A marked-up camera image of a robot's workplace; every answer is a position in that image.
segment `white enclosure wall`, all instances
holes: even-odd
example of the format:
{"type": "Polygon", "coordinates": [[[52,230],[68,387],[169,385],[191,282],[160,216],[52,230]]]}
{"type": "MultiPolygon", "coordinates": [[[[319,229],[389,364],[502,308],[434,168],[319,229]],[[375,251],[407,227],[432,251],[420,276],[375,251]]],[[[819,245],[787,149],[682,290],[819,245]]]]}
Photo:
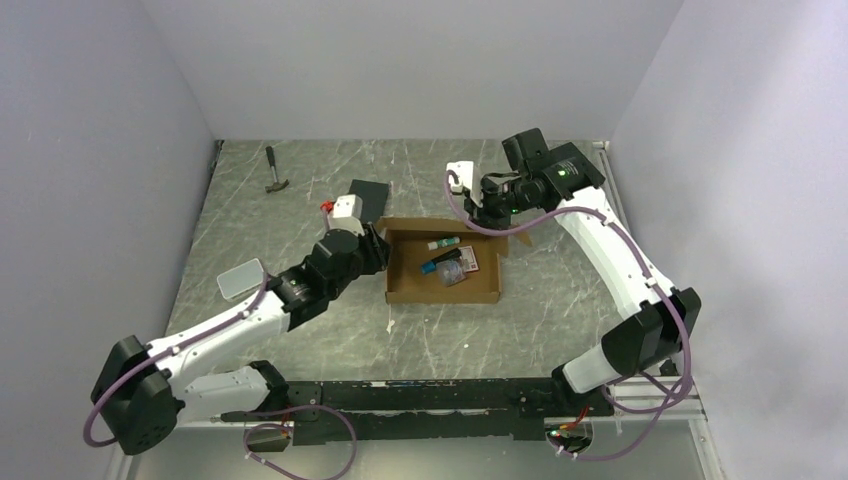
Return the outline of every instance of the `white enclosure wall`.
{"type": "Polygon", "coordinates": [[[98,479],[88,395],[164,331],[214,142],[137,0],[0,12],[0,478],[98,479]]]}
{"type": "Polygon", "coordinates": [[[613,136],[730,478],[848,478],[846,131],[846,2],[686,0],[613,136]]]}
{"type": "Polygon", "coordinates": [[[227,139],[609,138],[682,0],[143,0],[227,139]]]}

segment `scratched metal surface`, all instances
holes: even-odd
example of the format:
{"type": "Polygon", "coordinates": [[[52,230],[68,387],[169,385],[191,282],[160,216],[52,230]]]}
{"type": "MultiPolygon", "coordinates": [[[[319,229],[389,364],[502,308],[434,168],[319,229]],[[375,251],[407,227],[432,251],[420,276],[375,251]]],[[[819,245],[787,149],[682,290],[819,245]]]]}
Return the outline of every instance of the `scratched metal surface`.
{"type": "MultiPolygon", "coordinates": [[[[590,142],[575,143],[596,161],[590,142]]],[[[318,205],[346,193],[354,178],[392,183],[390,215],[450,218],[441,181],[445,163],[458,160],[474,160],[484,172],[508,170],[493,140],[226,142],[168,333],[231,306],[218,292],[218,274],[254,257],[274,273],[300,262],[322,234],[318,205]],[[271,182],[267,145],[275,148],[280,176],[291,181],[271,195],[264,191],[271,182]]],[[[564,230],[547,222],[531,237],[533,247],[510,241],[496,305],[389,306],[383,275],[362,277],[322,316],[215,370],[265,359],[289,380],[547,376],[618,319],[600,276],[564,230]]]]}

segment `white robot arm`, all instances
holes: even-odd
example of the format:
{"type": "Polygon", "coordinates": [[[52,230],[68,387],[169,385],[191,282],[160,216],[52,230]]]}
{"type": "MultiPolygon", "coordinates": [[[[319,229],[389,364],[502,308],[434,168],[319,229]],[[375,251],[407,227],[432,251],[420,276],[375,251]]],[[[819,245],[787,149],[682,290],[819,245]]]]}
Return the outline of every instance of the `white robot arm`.
{"type": "Polygon", "coordinates": [[[465,195],[471,222],[496,233],[510,228],[511,215],[528,209],[570,210],[554,218],[601,275],[622,318],[600,343],[553,370],[565,400],[578,402],[680,351],[679,330],[657,289],[671,300],[689,333],[700,298],[691,288],[675,288],[621,227],[600,188],[605,179],[597,168],[571,143],[549,150],[538,129],[504,140],[503,147],[513,170],[507,174],[480,175],[470,161],[447,165],[455,173],[447,187],[465,195]],[[498,177],[508,180],[492,180],[498,177]]]}
{"type": "Polygon", "coordinates": [[[361,200],[339,197],[329,229],[303,261],[273,277],[233,308],[183,332],[142,345],[134,336],[112,347],[91,394],[85,439],[117,441],[128,455],[144,452],[179,424],[227,412],[279,410],[288,388],[268,362],[204,375],[244,347],[291,331],[326,311],[360,275],[385,270],[391,247],[359,221],[361,200]],[[115,440],[91,438],[101,415],[115,440]]]}

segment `cardboard box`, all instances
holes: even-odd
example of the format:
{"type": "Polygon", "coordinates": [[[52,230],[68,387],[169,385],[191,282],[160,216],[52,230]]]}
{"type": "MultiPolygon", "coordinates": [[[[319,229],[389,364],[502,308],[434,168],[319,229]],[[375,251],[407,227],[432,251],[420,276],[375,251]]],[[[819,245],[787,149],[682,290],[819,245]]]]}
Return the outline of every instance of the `cardboard box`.
{"type": "MultiPolygon", "coordinates": [[[[497,303],[503,292],[499,255],[509,254],[508,237],[487,237],[458,220],[444,218],[383,217],[377,230],[392,245],[386,270],[386,303],[497,303]],[[458,236],[460,243],[428,250],[427,242],[458,236]],[[445,287],[435,273],[423,275],[421,265],[451,248],[471,245],[480,271],[456,285],[445,287]]],[[[516,235],[530,245],[526,234],[516,235]]]]}

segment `camera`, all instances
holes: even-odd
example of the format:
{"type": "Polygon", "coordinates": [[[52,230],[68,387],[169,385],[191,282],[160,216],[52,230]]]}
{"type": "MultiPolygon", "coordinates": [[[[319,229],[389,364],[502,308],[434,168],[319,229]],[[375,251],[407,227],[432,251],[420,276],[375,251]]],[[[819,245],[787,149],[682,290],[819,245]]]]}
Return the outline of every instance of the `camera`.
{"type": "Polygon", "coordinates": [[[574,198],[574,192],[599,188],[606,180],[573,143],[549,149],[538,128],[507,138],[501,144],[512,171],[482,176],[482,206],[465,200],[465,210],[482,227],[507,229],[514,214],[532,208],[550,212],[562,200],[574,198]],[[506,180],[498,183],[495,179],[506,180]]]}

